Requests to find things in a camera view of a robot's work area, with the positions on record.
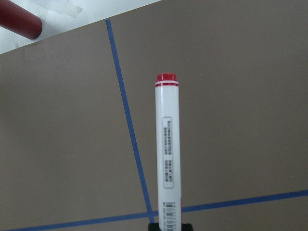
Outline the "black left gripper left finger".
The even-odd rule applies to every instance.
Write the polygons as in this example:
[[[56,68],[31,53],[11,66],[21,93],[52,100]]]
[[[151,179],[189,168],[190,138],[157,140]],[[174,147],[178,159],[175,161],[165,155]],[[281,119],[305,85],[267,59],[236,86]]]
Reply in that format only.
[[[159,231],[159,223],[149,223],[148,231]]]

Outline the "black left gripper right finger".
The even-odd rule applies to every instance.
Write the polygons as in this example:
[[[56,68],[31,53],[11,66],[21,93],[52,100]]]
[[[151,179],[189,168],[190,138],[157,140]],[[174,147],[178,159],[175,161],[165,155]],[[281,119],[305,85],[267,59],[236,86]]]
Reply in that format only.
[[[190,223],[182,223],[181,231],[193,231],[193,226]]]

